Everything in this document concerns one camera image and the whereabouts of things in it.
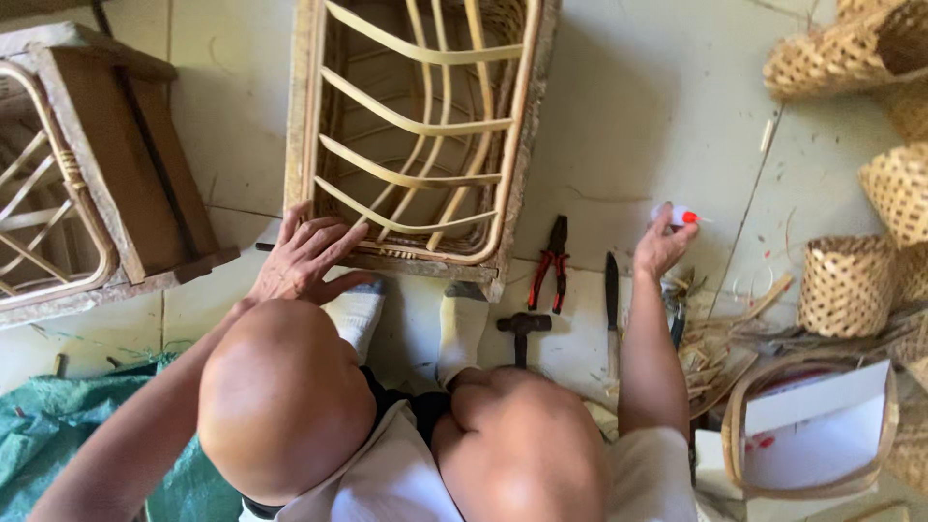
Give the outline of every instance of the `person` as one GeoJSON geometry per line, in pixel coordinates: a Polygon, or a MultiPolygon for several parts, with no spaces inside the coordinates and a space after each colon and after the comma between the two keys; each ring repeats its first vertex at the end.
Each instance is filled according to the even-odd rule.
{"type": "Polygon", "coordinates": [[[367,227],[299,225],[307,208],[286,213],[248,295],[99,427],[32,521],[132,519],[195,432],[242,493],[241,520],[696,520],[687,390],[660,288],[696,225],[670,231],[666,205],[635,251],[621,437],[606,448],[574,393],[477,366],[488,305],[468,285],[442,303],[450,395],[380,386],[363,362],[382,285],[357,271],[323,280],[367,227]],[[336,324],[321,306],[339,295],[336,324]]]}

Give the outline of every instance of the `glue bottle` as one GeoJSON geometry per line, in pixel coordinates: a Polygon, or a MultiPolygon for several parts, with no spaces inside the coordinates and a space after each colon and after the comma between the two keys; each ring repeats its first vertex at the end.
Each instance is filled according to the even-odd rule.
{"type": "MultiPolygon", "coordinates": [[[[651,221],[657,219],[657,216],[660,215],[661,209],[664,208],[664,204],[661,203],[651,209],[651,221]]],[[[674,205],[674,218],[670,221],[670,224],[675,227],[682,227],[688,223],[696,223],[698,221],[706,221],[711,223],[711,219],[706,219],[696,215],[695,212],[691,211],[689,207],[683,205],[674,205]]]]}

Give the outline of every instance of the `green tarp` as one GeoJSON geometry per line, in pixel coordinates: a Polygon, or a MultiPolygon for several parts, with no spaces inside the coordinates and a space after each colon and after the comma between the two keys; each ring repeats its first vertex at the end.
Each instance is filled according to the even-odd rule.
{"type": "MultiPolygon", "coordinates": [[[[94,379],[35,377],[0,397],[0,520],[23,520],[94,430],[174,358],[163,354],[94,379]]],[[[240,513],[241,496],[196,437],[148,498],[152,522],[227,521],[240,513]]]]}

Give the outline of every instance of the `white shirt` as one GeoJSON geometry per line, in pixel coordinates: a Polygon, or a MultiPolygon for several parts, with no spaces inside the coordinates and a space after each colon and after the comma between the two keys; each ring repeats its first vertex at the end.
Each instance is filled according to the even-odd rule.
{"type": "MultiPolygon", "coordinates": [[[[280,522],[463,522],[406,401],[387,410],[360,450],[325,482],[280,510],[280,522]]],[[[636,431],[607,449],[610,521],[695,521],[686,440],[669,428],[636,431]]],[[[261,519],[245,509],[239,522],[261,519]]]]}

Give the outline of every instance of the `hammer head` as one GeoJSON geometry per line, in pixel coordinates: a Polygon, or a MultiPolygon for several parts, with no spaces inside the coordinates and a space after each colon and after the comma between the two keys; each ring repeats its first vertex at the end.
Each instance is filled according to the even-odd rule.
{"type": "Polygon", "coordinates": [[[496,328],[501,332],[512,332],[515,335],[550,332],[551,316],[518,313],[510,318],[498,320],[496,328]]]}

